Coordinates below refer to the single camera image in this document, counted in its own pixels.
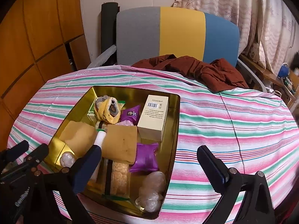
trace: yellow fabric panel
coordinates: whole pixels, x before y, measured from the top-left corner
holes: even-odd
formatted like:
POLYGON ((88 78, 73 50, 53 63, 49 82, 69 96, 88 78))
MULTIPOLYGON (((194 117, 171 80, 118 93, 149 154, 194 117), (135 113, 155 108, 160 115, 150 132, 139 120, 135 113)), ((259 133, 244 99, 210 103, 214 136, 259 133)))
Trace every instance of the yellow fabric panel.
POLYGON ((205 43, 203 12, 185 8, 161 7, 160 55, 188 55, 203 59, 205 43))

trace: gray fabric panel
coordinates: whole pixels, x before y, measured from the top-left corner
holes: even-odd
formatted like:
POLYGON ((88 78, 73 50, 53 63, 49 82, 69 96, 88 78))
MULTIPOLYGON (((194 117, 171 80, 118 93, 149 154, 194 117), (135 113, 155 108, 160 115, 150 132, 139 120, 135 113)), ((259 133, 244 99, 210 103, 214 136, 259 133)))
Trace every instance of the gray fabric panel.
POLYGON ((138 7, 116 17, 117 64, 131 66, 159 56, 160 7, 138 7))

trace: chair backrest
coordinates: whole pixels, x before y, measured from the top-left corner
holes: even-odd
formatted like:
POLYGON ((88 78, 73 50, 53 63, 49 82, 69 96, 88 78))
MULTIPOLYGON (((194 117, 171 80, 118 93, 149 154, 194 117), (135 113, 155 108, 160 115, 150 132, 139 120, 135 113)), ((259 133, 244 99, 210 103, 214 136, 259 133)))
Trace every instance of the chair backrest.
POLYGON ((165 54, 189 55, 211 63, 225 58, 236 66, 239 29, 215 15, 184 8, 139 7, 116 18, 117 61, 120 65, 165 54))

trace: bottle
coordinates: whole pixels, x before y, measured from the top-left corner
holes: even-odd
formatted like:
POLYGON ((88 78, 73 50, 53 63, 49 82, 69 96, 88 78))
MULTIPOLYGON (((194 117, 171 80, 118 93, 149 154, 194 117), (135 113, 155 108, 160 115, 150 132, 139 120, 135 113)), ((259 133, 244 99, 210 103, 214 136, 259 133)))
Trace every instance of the bottle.
MULTIPOLYGON (((98 134, 97 134, 97 137, 95 138, 94 145, 101 147, 103 144, 104 138, 106 136, 106 132, 103 129, 97 129, 97 131, 98 131, 98 134)), ((99 162, 99 164, 97 165, 96 169, 94 170, 94 172, 90 178, 91 180, 93 180, 95 182, 97 181, 97 178, 98 178, 100 164, 101 164, 101 162, 99 162)))

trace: barcode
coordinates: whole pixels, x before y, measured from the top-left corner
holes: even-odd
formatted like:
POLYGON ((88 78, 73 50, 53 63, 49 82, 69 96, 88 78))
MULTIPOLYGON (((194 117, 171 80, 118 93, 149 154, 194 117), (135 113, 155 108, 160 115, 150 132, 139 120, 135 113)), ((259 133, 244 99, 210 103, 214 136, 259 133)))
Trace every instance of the barcode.
POLYGON ((147 106, 151 108, 158 108, 158 104, 155 103, 147 103, 147 106))

